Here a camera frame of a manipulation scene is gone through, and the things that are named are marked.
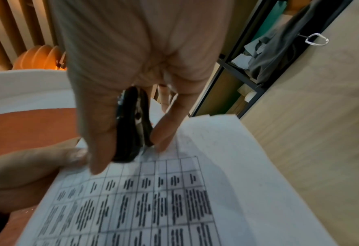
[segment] metal frame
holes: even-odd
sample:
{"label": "metal frame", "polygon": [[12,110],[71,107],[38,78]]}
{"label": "metal frame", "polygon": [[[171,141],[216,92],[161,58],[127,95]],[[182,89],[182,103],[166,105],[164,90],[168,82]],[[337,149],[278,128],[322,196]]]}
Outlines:
{"label": "metal frame", "polygon": [[196,116],[198,110],[202,106],[203,102],[205,101],[206,97],[212,90],[214,84],[216,83],[224,69],[226,69],[230,74],[248,85],[251,89],[256,91],[256,95],[249,101],[249,103],[238,115],[239,118],[241,118],[250,109],[250,107],[254,105],[254,103],[264,94],[266,89],[262,87],[262,84],[258,85],[252,82],[249,77],[244,73],[244,71],[231,65],[230,61],[232,60],[232,57],[237,56],[239,53],[242,52],[245,44],[249,43],[252,40],[252,38],[255,36],[256,32],[263,24],[264,20],[267,18],[277,1],[278,0],[258,0],[249,18],[247,19],[247,22],[238,41],[233,46],[231,52],[227,56],[219,58],[217,60],[217,63],[220,65],[220,67],[213,76],[212,81],[206,88],[201,100],[198,102],[191,116]]}

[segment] shelving unit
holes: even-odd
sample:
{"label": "shelving unit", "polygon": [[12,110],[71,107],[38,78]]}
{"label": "shelving unit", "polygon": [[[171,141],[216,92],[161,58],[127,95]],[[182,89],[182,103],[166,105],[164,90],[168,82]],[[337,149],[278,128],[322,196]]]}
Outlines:
{"label": "shelving unit", "polygon": [[[247,103],[245,108],[238,115],[238,117],[241,118],[272,84],[272,81],[268,82],[267,84],[254,83],[243,70],[235,67],[230,61],[243,52],[244,45],[252,41],[258,29],[263,24],[264,20],[267,18],[277,1],[278,0],[258,0],[256,2],[252,12],[247,18],[239,38],[234,43],[233,47],[227,55],[224,54],[227,50],[227,46],[224,46],[222,51],[223,54],[221,54],[217,60],[219,68],[214,71],[213,77],[211,77],[211,80],[207,83],[207,86],[194,110],[189,112],[189,116],[225,113],[222,111],[225,110],[226,107],[224,108],[217,105],[216,100],[218,100],[221,104],[232,105],[232,101],[239,97],[239,94],[236,92],[238,86],[240,87],[240,84],[244,83],[252,90],[254,90],[256,95],[249,101],[249,103]],[[237,18],[233,16],[231,25],[237,24]],[[230,31],[228,31],[226,41],[226,44],[228,45],[232,43],[232,40],[229,40],[229,35]],[[216,86],[222,88],[221,84],[224,85],[224,93],[228,93],[230,95],[220,95],[217,97],[219,92],[215,88]]]}

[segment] black stapler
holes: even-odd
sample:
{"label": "black stapler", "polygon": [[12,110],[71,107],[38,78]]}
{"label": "black stapler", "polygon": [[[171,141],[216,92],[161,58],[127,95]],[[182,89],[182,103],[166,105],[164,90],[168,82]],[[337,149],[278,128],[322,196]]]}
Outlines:
{"label": "black stapler", "polygon": [[132,86],[122,92],[117,108],[117,150],[112,161],[128,163],[140,150],[153,146],[150,141],[152,125],[149,116],[149,96],[143,89]]}

